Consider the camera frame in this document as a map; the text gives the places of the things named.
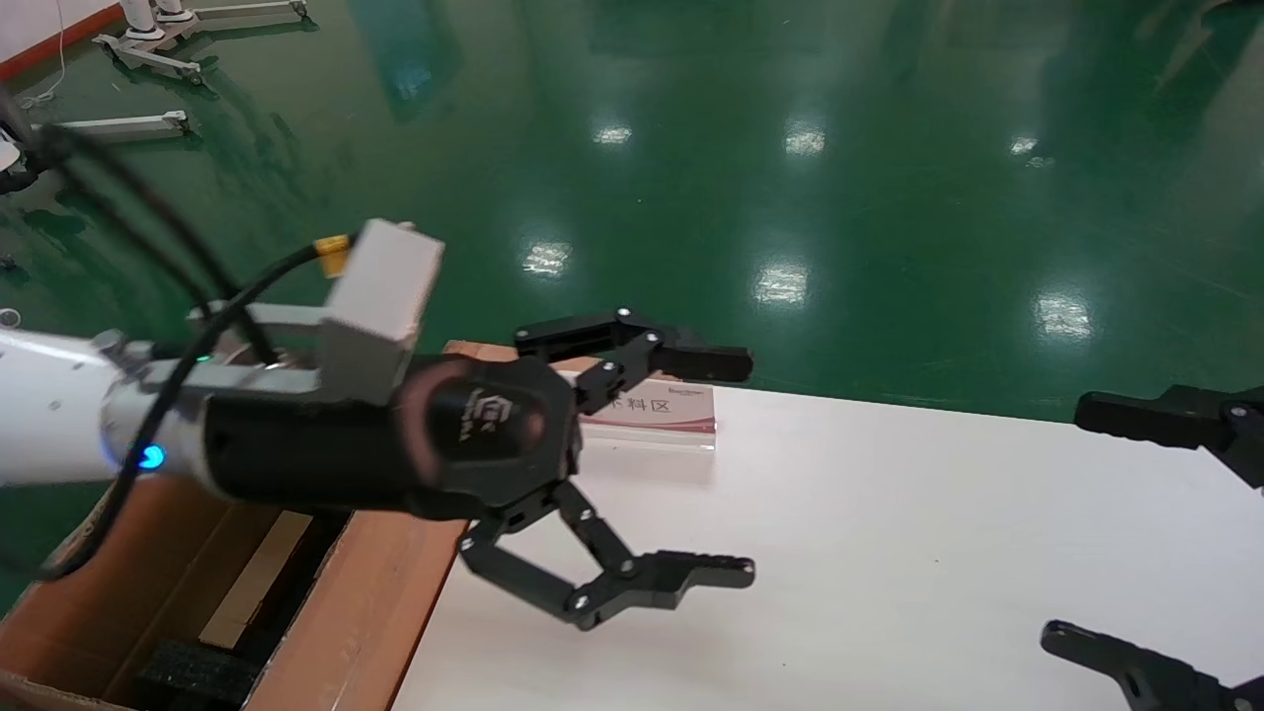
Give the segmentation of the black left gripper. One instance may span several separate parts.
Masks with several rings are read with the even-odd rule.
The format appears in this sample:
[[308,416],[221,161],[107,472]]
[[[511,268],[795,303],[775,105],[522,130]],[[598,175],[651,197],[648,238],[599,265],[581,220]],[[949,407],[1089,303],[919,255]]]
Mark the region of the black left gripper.
[[[629,309],[520,326],[516,361],[416,358],[383,405],[215,396],[204,420],[209,482],[243,504],[477,520],[468,571],[589,631],[626,610],[676,610],[694,587],[746,590],[755,560],[659,550],[636,555],[570,482],[578,412],[594,415],[650,376],[744,383],[746,348]],[[599,358],[574,385],[547,363]],[[573,584],[501,547],[557,514],[599,573]]]

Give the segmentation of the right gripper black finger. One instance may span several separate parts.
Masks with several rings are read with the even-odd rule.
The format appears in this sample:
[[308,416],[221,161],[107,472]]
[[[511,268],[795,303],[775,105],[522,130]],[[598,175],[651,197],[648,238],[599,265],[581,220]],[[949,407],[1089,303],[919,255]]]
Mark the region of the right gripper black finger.
[[1040,648],[1115,679],[1133,710],[1263,708],[1263,676],[1229,687],[1181,659],[1071,622],[1047,622]]
[[1155,399],[1088,392],[1073,417],[1081,431],[1205,449],[1250,490],[1263,487],[1263,388],[1237,392],[1170,387]]

